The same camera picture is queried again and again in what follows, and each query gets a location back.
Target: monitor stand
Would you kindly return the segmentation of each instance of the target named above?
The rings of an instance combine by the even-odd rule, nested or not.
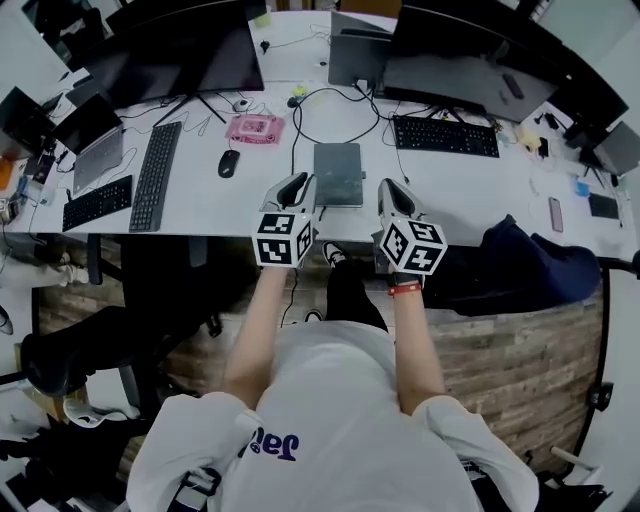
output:
[[[200,100],[205,107],[207,107],[209,110],[211,110],[211,112],[218,118],[220,119],[220,121],[222,121],[224,124],[227,124],[227,122],[222,119],[222,117],[220,116],[220,114],[218,114],[215,110],[213,110],[213,108],[211,107],[211,105],[209,105],[203,98],[202,96],[200,96],[200,94],[190,94],[189,96],[187,96],[185,99],[183,99],[180,103],[178,103],[175,107],[173,107],[169,112],[167,112],[165,115],[162,116],[162,118],[160,118],[159,121],[156,121],[153,124],[153,127],[155,128],[156,126],[158,126],[162,121],[164,121],[167,117],[171,116],[171,114],[173,114],[176,110],[182,108],[184,105],[186,105],[187,103],[189,103],[191,100],[195,100],[198,99]]]

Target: yellow object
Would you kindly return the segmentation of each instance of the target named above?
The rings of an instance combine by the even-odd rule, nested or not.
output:
[[[307,88],[304,85],[299,85],[293,90],[293,95],[296,98],[301,98],[305,94],[307,94]]]
[[[522,144],[532,153],[542,145],[540,137],[523,125],[516,128],[516,139],[518,140],[518,143]]]
[[[271,25],[271,6],[267,5],[267,12],[262,16],[258,16],[255,20],[253,20],[258,28],[264,28]]]
[[[0,158],[0,190],[6,190],[11,180],[11,172],[13,171],[13,162]]]

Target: phone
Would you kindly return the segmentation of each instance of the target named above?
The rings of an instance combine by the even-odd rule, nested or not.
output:
[[[562,225],[562,210],[560,210],[560,201],[555,197],[549,198],[549,210],[551,210],[551,228],[558,233],[562,233],[564,230]]]

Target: floor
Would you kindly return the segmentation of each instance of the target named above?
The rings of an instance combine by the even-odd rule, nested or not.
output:
[[[117,263],[117,247],[106,251]],[[82,261],[81,248],[72,256]],[[328,276],[318,247],[307,258],[284,324],[302,321],[309,309],[326,308]],[[393,333],[391,299],[384,281],[365,280],[371,301]],[[293,276],[287,282],[281,314],[291,300]],[[102,286],[75,285],[43,289],[40,294],[42,333],[67,327],[107,305],[123,305],[122,285],[108,277]],[[227,351],[237,333],[250,291],[232,311],[221,315],[224,332],[211,339],[202,328],[163,363],[178,382],[200,393],[219,385]],[[564,465],[551,446],[573,451],[587,408],[585,396],[593,382],[602,326],[602,295],[547,311],[467,318],[452,311],[427,310],[431,334],[440,355],[447,390],[470,411],[482,414],[493,432],[520,457],[533,456],[534,471],[561,471]],[[123,474],[140,440],[130,443]]]

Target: red wristband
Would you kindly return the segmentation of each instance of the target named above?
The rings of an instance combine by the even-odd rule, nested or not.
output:
[[[400,293],[418,292],[420,290],[422,290],[420,283],[403,284],[400,286],[392,286],[391,288],[389,288],[389,295],[393,297],[394,295],[398,295]]]

